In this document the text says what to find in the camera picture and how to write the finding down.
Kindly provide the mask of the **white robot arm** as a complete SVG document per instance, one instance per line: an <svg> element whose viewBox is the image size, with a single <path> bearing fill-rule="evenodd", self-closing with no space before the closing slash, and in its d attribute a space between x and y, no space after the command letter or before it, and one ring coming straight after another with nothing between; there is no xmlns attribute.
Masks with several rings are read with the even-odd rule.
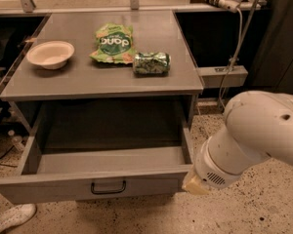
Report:
<svg viewBox="0 0 293 234"><path fill-rule="evenodd" d="M293 96L240 93L228 102L223 127L194 154L183 189L204 195L226 188L270 158L293 167Z"/></svg>

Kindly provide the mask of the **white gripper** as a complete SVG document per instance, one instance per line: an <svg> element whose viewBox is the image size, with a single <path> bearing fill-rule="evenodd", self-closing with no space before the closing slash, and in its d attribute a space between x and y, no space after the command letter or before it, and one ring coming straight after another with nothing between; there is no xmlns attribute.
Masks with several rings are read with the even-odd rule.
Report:
<svg viewBox="0 0 293 234"><path fill-rule="evenodd" d="M240 175L232 175L219 168L209 153L210 140L204 141L195 155L194 171L189 171L184 180L182 188L192 195L206 195L209 193L203 185L209 185L217 189L223 189L236 182Z"/></svg>

